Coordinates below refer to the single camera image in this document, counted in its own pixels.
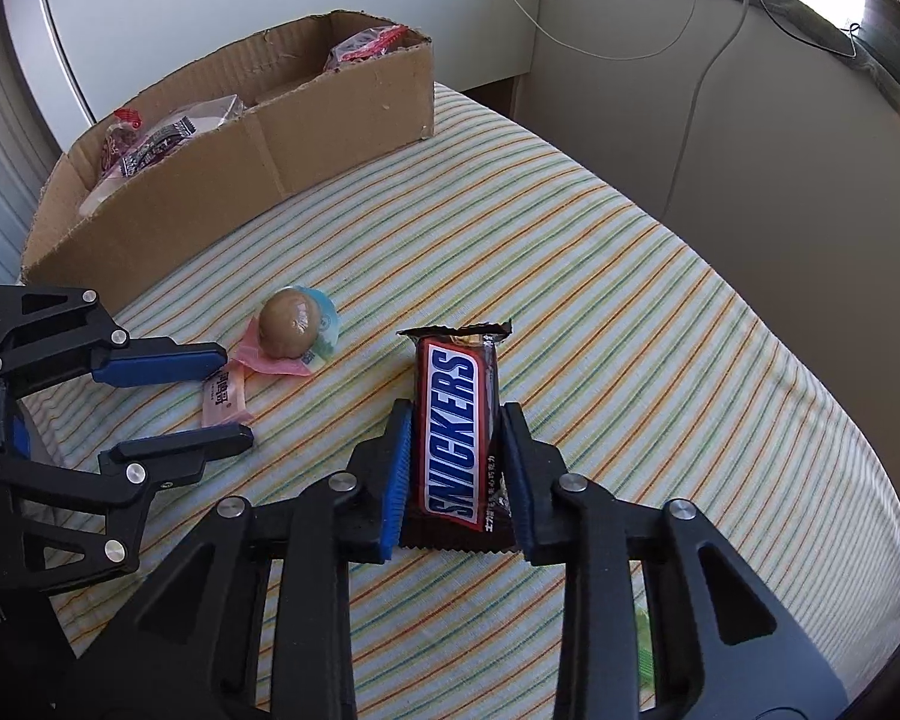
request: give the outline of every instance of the brown cardboard box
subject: brown cardboard box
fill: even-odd
[[[265,29],[170,74],[127,103],[144,127],[183,105],[238,95],[245,114],[120,186],[90,218],[110,116],[60,157],[23,255],[28,284],[90,287],[111,312],[286,199],[434,131],[430,39],[323,73],[331,47],[388,25],[334,11]]]

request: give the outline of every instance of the white cable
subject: white cable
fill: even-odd
[[[674,39],[672,41],[670,41],[666,46],[664,46],[662,49],[658,50],[657,52],[644,53],[643,55],[639,55],[639,56],[603,56],[603,55],[599,55],[598,53],[588,52],[587,50],[578,49],[576,46],[572,46],[569,43],[564,43],[562,40],[557,40],[557,38],[554,38],[553,35],[551,35],[546,29],[544,29],[542,26],[540,26],[538,21],[535,18],[533,18],[533,16],[531,16],[530,13],[527,12],[527,9],[525,9],[525,7],[523,5],[520,4],[519,0],[513,0],[513,1],[514,1],[514,4],[518,8],[520,8],[520,11],[523,13],[523,15],[526,16],[528,19],[530,19],[530,22],[533,24],[533,26],[535,26],[536,29],[542,35],[544,35],[545,37],[552,40],[558,46],[562,46],[562,47],[564,47],[564,49],[569,49],[572,52],[581,53],[584,56],[592,56],[594,59],[604,59],[604,60],[607,60],[607,62],[632,62],[636,59],[650,59],[650,57],[652,57],[652,56],[660,56],[663,52],[665,52],[665,50],[672,47],[677,41],[679,41],[680,38],[683,37],[683,33],[687,30],[688,26],[690,25],[690,20],[693,19],[694,11],[697,9],[697,0],[693,0],[692,4],[690,4],[690,12],[687,14],[687,20],[683,23],[683,27],[680,28],[680,31],[677,33],[677,37],[674,37]]]
[[[674,163],[674,172],[670,178],[670,190],[667,192],[667,199],[663,203],[663,212],[660,214],[660,221],[665,220],[667,212],[670,210],[670,204],[674,201],[674,189],[677,188],[680,167],[683,165],[683,155],[687,151],[687,141],[690,139],[690,127],[693,127],[694,114],[697,112],[697,98],[700,96],[701,87],[703,87],[703,79],[706,79],[706,74],[710,72],[710,68],[716,64],[721,54],[727,50],[730,44],[736,39],[737,35],[740,34],[740,30],[744,28],[746,12],[748,11],[749,0],[743,0],[743,8],[740,11],[740,20],[738,20],[736,28],[730,33],[730,37],[727,38],[724,45],[720,46],[720,50],[706,63],[706,67],[703,68],[703,72],[701,73],[700,80],[697,81],[697,85],[694,87],[693,97],[690,98],[690,112],[687,114],[687,121],[683,128],[683,140],[680,142],[680,151],[677,152],[677,162]]]

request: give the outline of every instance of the metal screw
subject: metal screw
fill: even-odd
[[[578,473],[566,473],[560,476],[559,483],[567,493],[582,493],[586,490],[587,478]]]
[[[127,466],[127,479],[132,484],[141,485],[146,479],[146,469],[139,463],[131,463]]]
[[[110,562],[123,562],[127,557],[127,549],[116,538],[111,538],[103,544],[103,554]]]
[[[677,519],[693,519],[697,516],[697,507],[684,498],[674,498],[667,504],[667,509]]]
[[[234,517],[240,517],[246,507],[247,504],[244,503],[242,498],[237,498],[236,496],[223,498],[217,504],[217,514],[226,519],[233,519]]]
[[[334,493],[349,493],[357,487],[357,477],[349,471],[341,471],[330,477],[329,484]]]

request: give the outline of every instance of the brown egg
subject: brown egg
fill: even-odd
[[[317,341],[320,309],[300,290],[280,290],[260,312],[260,348],[275,358],[296,359]]]

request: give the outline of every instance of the black candy wrapper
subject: black candy wrapper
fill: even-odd
[[[496,344],[511,324],[415,327],[410,494],[400,546],[516,549],[502,485]]]

